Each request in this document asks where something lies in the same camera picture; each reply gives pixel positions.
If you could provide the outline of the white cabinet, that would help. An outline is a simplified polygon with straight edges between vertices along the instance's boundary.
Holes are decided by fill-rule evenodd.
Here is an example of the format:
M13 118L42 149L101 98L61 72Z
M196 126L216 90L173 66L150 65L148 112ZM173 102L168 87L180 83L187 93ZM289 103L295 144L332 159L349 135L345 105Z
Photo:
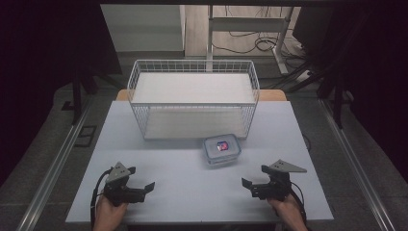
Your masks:
M185 50L184 5L100 5L116 52Z

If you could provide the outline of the white wire basket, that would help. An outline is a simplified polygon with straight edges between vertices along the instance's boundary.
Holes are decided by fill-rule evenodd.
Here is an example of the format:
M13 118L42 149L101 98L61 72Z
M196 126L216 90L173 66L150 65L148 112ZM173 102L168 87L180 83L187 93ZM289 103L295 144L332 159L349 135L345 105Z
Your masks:
M146 140L245 139L260 86L251 61L137 60L127 98Z

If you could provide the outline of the person's right hand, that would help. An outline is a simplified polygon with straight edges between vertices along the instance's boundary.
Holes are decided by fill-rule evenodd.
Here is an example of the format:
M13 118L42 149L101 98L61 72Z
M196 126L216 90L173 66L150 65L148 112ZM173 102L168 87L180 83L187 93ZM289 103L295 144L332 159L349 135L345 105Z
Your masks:
M300 213L300 207L292 195L289 194L284 201L268 198L267 202L290 231L308 231Z

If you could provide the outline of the wooden table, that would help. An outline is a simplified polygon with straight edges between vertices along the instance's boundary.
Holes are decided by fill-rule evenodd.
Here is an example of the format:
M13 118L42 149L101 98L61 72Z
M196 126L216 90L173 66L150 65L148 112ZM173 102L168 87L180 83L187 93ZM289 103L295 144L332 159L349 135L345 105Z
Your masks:
M120 90L116 96L116 101L126 101L127 90ZM282 90L260 90L260 101L286 101L286 94Z

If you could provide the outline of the person's left hand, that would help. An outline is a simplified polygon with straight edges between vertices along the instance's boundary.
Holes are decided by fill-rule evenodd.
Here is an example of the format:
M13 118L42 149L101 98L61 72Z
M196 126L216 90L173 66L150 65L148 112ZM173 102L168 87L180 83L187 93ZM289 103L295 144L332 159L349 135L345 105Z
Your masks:
M104 195L100 196L96 204L96 214L92 231L115 231L122 222L128 204L114 206Z

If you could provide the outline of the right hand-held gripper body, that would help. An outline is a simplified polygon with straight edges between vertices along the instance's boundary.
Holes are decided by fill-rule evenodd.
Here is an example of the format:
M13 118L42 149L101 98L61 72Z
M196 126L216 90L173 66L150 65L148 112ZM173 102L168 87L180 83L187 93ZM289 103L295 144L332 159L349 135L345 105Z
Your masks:
M251 183L250 192L253 197L258 197L261 200L273 198L284 201L291 194L295 199L299 199L293 191L290 173L306 173L305 168L278 160L270 166L262 165L261 171L268 176L269 182L265 184Z

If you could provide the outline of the dark curtain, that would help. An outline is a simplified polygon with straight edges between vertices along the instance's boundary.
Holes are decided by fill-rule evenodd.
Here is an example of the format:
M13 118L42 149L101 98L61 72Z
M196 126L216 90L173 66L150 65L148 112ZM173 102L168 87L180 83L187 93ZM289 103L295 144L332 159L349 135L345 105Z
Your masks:
M99 0L0 0L0 186L47 118L57 89L119 74Z
M294 36L321 81L350 92L351 112L408 183L408 0L335 0L303 7Z

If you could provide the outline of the white metal desk frame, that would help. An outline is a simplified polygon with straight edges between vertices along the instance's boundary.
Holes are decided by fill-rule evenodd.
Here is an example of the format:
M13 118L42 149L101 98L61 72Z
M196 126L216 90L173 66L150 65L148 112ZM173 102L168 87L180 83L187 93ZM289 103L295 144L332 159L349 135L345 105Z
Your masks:
M208 7L208 41L206 59L213 58L213 32L255 32L275 33L278 35L277 42L272 48L272 53L282 75L288 75L289 71L282 57L282 47L291 23L294 7L288 7L284 17L279 18L255 18L255 17L214 17L214 6Z

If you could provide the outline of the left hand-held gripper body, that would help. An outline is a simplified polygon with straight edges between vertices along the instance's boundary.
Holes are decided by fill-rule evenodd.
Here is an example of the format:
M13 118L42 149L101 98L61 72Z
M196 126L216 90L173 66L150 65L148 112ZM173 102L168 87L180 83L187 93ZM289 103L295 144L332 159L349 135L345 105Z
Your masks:
M127 186L130 176L135 173L135 167L126 167L121 162L117 162L112 168L105 181L103 194L114 206L144 201L144 189L131 189Z

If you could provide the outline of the black metal stand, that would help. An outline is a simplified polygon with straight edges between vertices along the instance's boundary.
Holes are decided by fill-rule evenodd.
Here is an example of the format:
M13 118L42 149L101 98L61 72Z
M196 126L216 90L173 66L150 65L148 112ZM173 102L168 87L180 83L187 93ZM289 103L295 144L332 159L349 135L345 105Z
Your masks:
M277 51L275 51L276 48L273 48L273 54L275 57L275 60L278 63L278 66L280 69L285 69L286 70L286 65L285 62L279 58L278 56L281 56L280 54L278 55ZM300 76L300 71L306 70L309 68L308 66L311 65L314 59L317 57L310 58L307 60L304 64L302 64L300 67L297 67L293 72L291 73L283 73L283 78L289 78L291 76ZM343 92L344 92L344 57L345 57L345 51L340 51L338 54L334 56L334 58L331 59L330 64L328 64L326 67L322 67L321 69L318 69L317 71L313 72L312 75L307 77L305 80L302 80L298 84L295 84L294 86L283 90L285 93L292 93L296 92L298 90L301 90L312 83L315 83L317 81L322 80L320 83L318 90L317 90L317 96L319 99L327 98L330 92L332 90L334 91L334 103L333 103L333 119L337 126L342 129L342 120L341 120L341 112L342 112L342 105L343 105Z
M77 64L72 78L72 100L65 101L62 107L63 111L73 112L73 125L78 124L81 116L85 113L85 109L82 106L82 90L91 95L98 92L98 87L94 80L95 77L119 90L124 88L123 84L102 70L89 64Z

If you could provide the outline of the black floor plate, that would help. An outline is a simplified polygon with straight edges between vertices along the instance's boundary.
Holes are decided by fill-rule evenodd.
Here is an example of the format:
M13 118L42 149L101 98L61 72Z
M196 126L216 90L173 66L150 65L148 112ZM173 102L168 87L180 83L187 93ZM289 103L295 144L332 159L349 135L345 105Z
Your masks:
M75 147L90 147L96 132L96 125L86 125L80 130L80 133L74 143Z

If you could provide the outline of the aluminium floor rail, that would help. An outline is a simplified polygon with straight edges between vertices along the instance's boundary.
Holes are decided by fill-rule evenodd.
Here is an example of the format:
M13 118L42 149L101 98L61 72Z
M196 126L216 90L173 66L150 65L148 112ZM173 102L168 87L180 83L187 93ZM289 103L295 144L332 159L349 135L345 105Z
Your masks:
M64 139L63 145L44 175L32 201L30 202L15 231L34 231L40 215L45 208L46 202L60 177L69 153L80 134L86 118L88 117L93 101L93 96L88 96L86 98L81 115L76 123L70 127L70 130Z
M335 121L334 111L331 109L330 104L322 99L319 99L318 103L325 114L333 134L345 155L354 178L356 179L357 184L359 185L359 188L361 189L380 230L397 231L389 212L381 200L380 195L372 185L360 161L358 160L357 155L344 132L344 129Z

